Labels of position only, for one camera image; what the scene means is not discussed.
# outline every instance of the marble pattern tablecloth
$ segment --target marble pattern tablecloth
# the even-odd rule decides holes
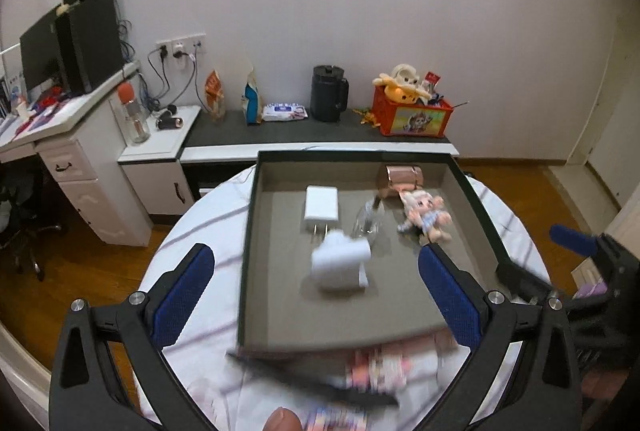
[[[173,270],[194,243],[205,243],[216,257],[212,280],[175,345],[163,350],[175,375],[205,415],[220,431],[259,431],[272,411],[283,406],[304,419],[320,400],[252,375],[225,357],[236,345],[242,246],[254,167],[200,199],[166,237],[140,284],[148,291],[160,275]],[[484,184],[469,178],[489,213],[511,259],[548,281],[548,274],[522,222]],[[510,345],[491,390],[476,419],[491,413],[516,360],[519,343]],[[433,407],[449,385],[469,350],[459,346],[438,353],[436,343],[412,357],[407,387],[398,394],[399,408],[369,416],[371,431],[410,431]],[[142,413],[158,421],[139,385]]]

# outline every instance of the gray tray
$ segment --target gray tray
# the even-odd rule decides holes
[[[359,209],[377,191],[385,164],[422,168],[424,188],[443,196],[453,223],[442,244],[452,261],[485,289],[508,256],[475,192],[449,155],[285,151],[258,156],[246,231],[238,345],[243,353],[288,354],[367,348],[446,327],[417,270],[416,237],[398,234],[399,198],[385,199],[383,231],[366,264],[369,287],[326,293],[310,280],[318,245],[302,223],[308,185],[338,188],[340,226],[351,234]]]

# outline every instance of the computer monitor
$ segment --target computer monitor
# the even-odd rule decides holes
[[[56,8],[52,8],[20,36],[22,71],[27,90],[33,90],[47,79],[60,75],[58,39],[52,29]]]

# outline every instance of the metal bolt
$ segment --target metal bolt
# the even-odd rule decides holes
[[[489,301],[494,305],[499,305],[504,303],[504,294],[502,292],[498,292],[497,290],[492,290],[489,294],[487,294]]]
[[[80,312],[84,308],[84,299],[76,299],[71,302],[71,310]]]
[[[129,303],[131,303],[132,305],[139,305],[144,300],[145,300],[145,293],[140,292],[140,290],[138,290],[137,292],[134,292],[129,296]]]
[[[552,297],[549,300],[549,306],[551,307],[551,310],[560,310],[562,308],[562,301],[557,297]]]

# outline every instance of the fingernail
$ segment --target fingernail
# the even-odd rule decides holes
[[[264,424],[263,431],[274,431],[284,420],[284,408],[279,407],[276,411],[271,413],[271,416]]]

